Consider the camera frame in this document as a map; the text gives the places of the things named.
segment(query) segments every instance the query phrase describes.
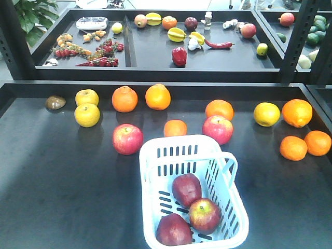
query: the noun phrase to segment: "black tray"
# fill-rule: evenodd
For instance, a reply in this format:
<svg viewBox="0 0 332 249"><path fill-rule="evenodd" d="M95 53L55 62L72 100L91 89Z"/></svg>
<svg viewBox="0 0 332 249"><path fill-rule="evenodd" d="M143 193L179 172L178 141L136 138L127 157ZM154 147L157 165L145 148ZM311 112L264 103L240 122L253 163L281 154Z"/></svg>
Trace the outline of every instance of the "black tray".
<svg viewBox="0 0 332 249"><path fill-rule="evenodd" d="M283 137L304 137L310 130L331 134L332 125L303 84L169 83L172 103L149 109L146 89L154 82L7 82L0 89L0 248L148 248L142 224L139 155L121 156L112 132L132 123L144 141L163 136L167 120L180 118L188 134L201 134L210 100L230 101L234 134L222 146L239 163L236 186L249 216L250 229L239 248L328 248L331 240L331 154L306 155L299 162L279 153ZM131 85L137 108L115 112L112 92ZM101 120L81 128L74 120L74 96L91 88L100 96ZM58 94L67 104L44 108ZM293 98L308 100L311 122L299 129L282 118L264 128L253 119L254 107L271 101L279 108Z"/></svg>
<svg viewBox="0 0 332 249"><path fill-rule="evenodd" d="M308 85L308 89L332 121L332 86Z"/></svg>
<svg viewBox="0 0 332 249"><path fill-rule="evenodd" d="M210 31L205 31L203 23L199 23L197 31L215 43L230 41L235 45L229 50L215 50L203 45L201 50L188 51L185 67L178 68L172 62L171 51L176 47L187 49L189 39L175 43L168 39L167 30L162 25L146 26L138 29L133 20L139 13L147 14L151 10L82 10L69 9L60 17L51 29L33 48L32 56L37 68L37 78L46 80L121 80L121 81L201 81L201 82L273 82L279 72L283 53L276 44L265 25L254 11L214 11ZM205 11L153 11L162 17L172 15L177 18L177 27L186 30L184 21L187 17L204 19ZM59 59L58 67L42 67L47 59L53 57L50 49L56 45L56 38L65 32L71 33L74 43L94 51L100 42L93 41L83 44L82 31L76 29L75 22L86 16L104 16L109 19L106 37L112 37L109 32L114 22L122 22L124 30L114 35L125 45L124 52L117 53L119 66L117 68L75 67L86 62L84 58L74 57ZM237 18L239 21L256 25L257 34L253 39L244 39L234 29L224 30L222 23ZM269 52L267 58L259 58L256 48L259 43L267 43Z"/></svg>

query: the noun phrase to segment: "garlic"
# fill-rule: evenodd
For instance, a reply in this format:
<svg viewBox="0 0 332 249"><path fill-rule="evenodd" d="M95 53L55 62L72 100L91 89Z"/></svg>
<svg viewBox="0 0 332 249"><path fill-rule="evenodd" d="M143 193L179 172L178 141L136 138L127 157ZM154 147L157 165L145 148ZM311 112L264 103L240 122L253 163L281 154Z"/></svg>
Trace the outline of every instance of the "garlic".
<svg viewBox="0 0 332 249"><path fill-rule="evenodd" d="M190 38L188 43L188 49L194 51L197 48L201 48L196 38Z"/></svg>

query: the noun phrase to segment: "white container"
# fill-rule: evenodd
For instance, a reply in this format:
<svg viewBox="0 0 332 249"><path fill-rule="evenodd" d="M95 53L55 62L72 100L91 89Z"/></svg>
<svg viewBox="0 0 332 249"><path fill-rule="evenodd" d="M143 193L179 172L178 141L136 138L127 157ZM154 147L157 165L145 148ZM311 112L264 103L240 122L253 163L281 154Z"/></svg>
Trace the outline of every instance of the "white container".
<svg viewBox="0 0 332 249"><path fill-rule="evenodd" d="M202 197L214 201L222 211L218 228L205 236L193 228L193 243L172 248L234 248L248 235L248 215L234 183L238 163L231 153L205 135L162 137L147 141L140 151L143 230L147 244L170 248L157 241L160 219L177 213L189 223L188 210L172 195L172 182L182 174L192 173L201 183Z"/></svg>

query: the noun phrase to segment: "small yellow fruit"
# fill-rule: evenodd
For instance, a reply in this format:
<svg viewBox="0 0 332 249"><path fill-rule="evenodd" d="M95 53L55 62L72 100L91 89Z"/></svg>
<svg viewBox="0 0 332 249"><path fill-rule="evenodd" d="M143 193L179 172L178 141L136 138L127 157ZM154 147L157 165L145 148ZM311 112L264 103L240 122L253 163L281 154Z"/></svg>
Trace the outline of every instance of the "small yellow fruit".
<svg viewBox="0 0 332 249"><path fill-rule="evenodd" d="M98 123L100 112L96 105L85 103L76 107L75 112L76 122L83 127L92 127Z"/></svg>
<svg viewBox="0 0 332 249"><path fill-rule="evenodd" d="M279 118L280 110L275 104L262 102L255 107L254 119L260 126L270 127L277 123Z"/></svg>
<svg viewBox="0 0 332 249"><path fill-rule="evenodd" d="M98 94L92 89L80 90L75 96L75 102L77 106L85 103L98 105L99 97Z"/></svg>

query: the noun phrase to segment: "orange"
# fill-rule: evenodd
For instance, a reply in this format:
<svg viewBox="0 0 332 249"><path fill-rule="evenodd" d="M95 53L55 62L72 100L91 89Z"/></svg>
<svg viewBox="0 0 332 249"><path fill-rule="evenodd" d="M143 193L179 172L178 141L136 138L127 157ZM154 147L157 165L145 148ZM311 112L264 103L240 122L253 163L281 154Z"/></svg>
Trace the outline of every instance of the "orange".
<svg viewBox="0 0 332 249"><path fill-rule="evenodd" d="M171 104L171 94L161 83L149 87L145 93L148 107L154 110L165 110Z"/></svg>
<svg viewBox="0 0 332 249"><path fill-rule="evenodd" d="M173 119L167 121L164 126L164 136L183 136L187 134L187 124L182 120Z"/></svg>
<svg viewBox="0 0 332 249"><path fill-rule="evenodd" d="M205 114L207 118L214 115L221 115L231 121L234 117L234 109L232 105L225 100L213 100L206 106Z"/></svg>
<svg viewBox="0 0 332 249"><path fill-rule="evenodd" d="M293 99L284 104L281 113L286 123L301 128L310 122L312 107L305 100Z"/></svg>
<svg viewBox="0 0 332 249"><path fill-rule="evenodd" d="M135 109L137 103L137 93L128 86L119 87L113 92L112 105L118 112L131 112Z"/></svg>
<svg viewBox="0 0 332 249"><path fill-rule="evenodd" d="M297 136L287 136L280 144L281 155L291 161L300 161L307 154L307 144Z"/></svg>
<svg viewBox="0 0 332 249"><path fill-rule="evenodd" d="M331 137L322 131L311 131L305 137L308 153L314 156L322 156L331 149Z"/></svg>

